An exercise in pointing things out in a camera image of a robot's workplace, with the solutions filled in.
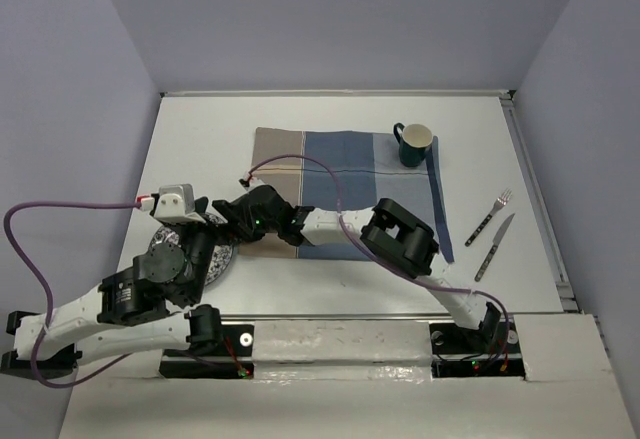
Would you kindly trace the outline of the blue floral ceramic plate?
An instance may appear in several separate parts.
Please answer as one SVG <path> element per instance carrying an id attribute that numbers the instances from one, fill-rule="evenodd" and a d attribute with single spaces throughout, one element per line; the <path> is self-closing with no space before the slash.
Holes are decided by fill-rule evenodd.
<path id="1" fill-rule="evenodd" d="M 140 259 L 141 269 L 145 270 L 148 280 L 158 287 L 168 286 L 178 280 L 183 272 L 190 274 L 192 267 L 189 253 L 183 250 L 181 239 L 182 223 L 174 224 L 171 220 L 156 217 L 160 228 L 154 233 L 147 253 Z M 216 245 L 210 257 L 204 277 L 207 286 L 219 278 L 234 257 L 232 245 Z"/>

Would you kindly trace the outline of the blue beige checked placemat cloth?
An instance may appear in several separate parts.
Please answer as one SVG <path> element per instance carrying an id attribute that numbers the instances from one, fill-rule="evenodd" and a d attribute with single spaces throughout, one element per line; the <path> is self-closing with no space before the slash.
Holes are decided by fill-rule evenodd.
<path id="1" fill-rule="evenodd" d="M 454 262 L 439 169 L 439 143 L 433 140 L 425 160 L 416 168 L 401 164 L 398 142 L 391 133 L 359 131 L 255 130 L 252 165 L 283 155 L 255 176 L 274 187 L 290 204 L 336 208 L 335 175 L 343 210 L 361 210 L 389 198 L 435 232 L 440 254 Z"/>

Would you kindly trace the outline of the dark green mug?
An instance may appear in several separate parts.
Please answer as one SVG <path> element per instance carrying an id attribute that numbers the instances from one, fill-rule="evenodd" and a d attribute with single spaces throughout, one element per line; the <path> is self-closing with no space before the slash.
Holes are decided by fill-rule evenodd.
<path id="1" fill-rule="evenodd" d="M 398 142 L 399 160 L 405 167 L 418 167 L 432 148 L 434 135 L 422 124 L 396 123 L 393 134 Z"/>

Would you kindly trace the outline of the knife with dark handle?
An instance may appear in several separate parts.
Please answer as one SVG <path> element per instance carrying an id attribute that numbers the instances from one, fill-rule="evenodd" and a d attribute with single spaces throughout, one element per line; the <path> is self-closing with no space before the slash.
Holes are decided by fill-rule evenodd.
<path id="1" fill-rule="evenodd" d="M 493 260 L 500 243 L 502 242 L 507 230 L 509 229 L 513 219 L 515 217 L 515 214 L 512 213 L 510 214 L 504 221 L 503 223 L 500 225 L 500 227 L 498 228 L 496 234 L 494 235 L 494 238 L 492 240 L 492 245 L 491 248 L 489 249 L 488 253 L 486 254 L 482 264 L 480 265 L 478 271 L 476 272 L 475 276 L 474 276 L 474 281 L 475 282 L 480 282 L 481 279 L 483 278 L 484 274 L 486 273 L 491 261 Z"/>

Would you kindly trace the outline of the fork with dark handle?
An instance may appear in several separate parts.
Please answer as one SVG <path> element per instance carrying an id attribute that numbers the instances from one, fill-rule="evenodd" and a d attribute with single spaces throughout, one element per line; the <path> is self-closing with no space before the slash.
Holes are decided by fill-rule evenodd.
<path id="1" fill-rule="evenodd" d="M 481 232 L 489 224 L 489 222 L 496 216 L 496 214 L 503 209 L 513 196 L 513 191 L 509 188 L 505 189 L 494 201 L 489 213 L 484 217 L 480 224 L 475 228 L 469 238 L 465 241 L 464 245 L 469 247 L 478 238 Z"/>

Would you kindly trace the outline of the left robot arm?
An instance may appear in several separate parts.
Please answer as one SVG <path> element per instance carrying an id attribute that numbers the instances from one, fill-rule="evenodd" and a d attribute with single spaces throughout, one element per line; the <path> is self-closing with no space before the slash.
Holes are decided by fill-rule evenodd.
<path id="1" fill-rule="evenodd" d="M 219 228 L 208 200 L 154 194 L 136 207 L 178 236 L 136 256 L 130 267 L 88 293 L 43 314 L 14 311 L 7 332 L 14 345 L 2 373 L 49 385 L 80 364 L 136 352 L 174 349 L 209 354 L 224 340 L 220 312 L 201 302 Z"/>

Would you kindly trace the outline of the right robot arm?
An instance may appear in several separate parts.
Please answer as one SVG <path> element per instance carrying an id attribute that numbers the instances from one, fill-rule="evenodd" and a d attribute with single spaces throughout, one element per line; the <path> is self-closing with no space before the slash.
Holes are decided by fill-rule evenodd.
<path id="1" fill-rule="evenodd" d="M 272 186 L 260 185 L 234 201 L 214 200 L 223 227 L 239 244 L 274 235 L 297 249 L 350 245 L 366 258 L 429 291 L 460 329 L 462 343 L 482 351 L 499 331 L 498 301 L 465 284 L 432 274 L 440 253 L 435 232 L 397 202 L 383 198 L 370 208 L 351 211 L 293 206 Z"/>

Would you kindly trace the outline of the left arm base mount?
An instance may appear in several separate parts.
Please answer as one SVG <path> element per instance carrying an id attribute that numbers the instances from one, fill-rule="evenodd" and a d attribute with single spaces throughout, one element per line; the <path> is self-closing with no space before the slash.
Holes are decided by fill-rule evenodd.
<path id="1" fill-rule="evenodd" d="M 197 352 L 164 350 L 158 373 L 166 379 L 252 379 L 254 324 L 223 322 L 223 341 Z"/>

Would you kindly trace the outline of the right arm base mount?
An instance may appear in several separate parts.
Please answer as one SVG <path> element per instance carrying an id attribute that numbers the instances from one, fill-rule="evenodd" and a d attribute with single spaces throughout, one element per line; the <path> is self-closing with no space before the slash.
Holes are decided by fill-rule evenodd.
<path id="1" fill-rule="evenodd" d="M 525 377 L 519 336 L 513 322 L 509 325 L 507 347 L 502 351 L 505 324 L 498 329 L 493 345 L 472 345 L 453 322 L 429 325 L 434 379 Z"/>

